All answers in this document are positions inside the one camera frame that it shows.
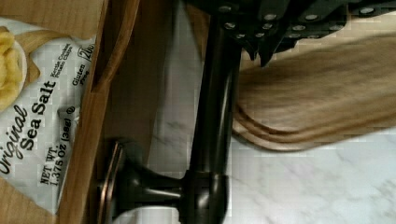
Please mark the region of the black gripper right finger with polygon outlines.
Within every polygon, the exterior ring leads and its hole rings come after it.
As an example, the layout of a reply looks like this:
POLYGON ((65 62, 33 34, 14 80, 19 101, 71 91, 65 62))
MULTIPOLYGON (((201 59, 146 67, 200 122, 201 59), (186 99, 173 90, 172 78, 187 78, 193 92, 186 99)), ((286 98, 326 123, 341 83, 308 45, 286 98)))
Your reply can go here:
POLYGON ((292 49, 300 39, 341 30, 348 16, 371 18, 394 10, 395 0, 260 0, 260 64, 267 65, 275 53, 292 49))

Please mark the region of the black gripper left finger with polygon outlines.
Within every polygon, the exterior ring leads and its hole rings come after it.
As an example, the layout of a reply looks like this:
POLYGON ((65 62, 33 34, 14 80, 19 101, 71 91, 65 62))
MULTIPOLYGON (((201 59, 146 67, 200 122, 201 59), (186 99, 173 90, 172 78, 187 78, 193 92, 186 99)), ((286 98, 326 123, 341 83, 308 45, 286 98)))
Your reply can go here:
POLYGON ((218 19, 226 34, 255 60, 259 41, 265 36, 258 18, 262 0, 184 0, 189 6, 218 19))

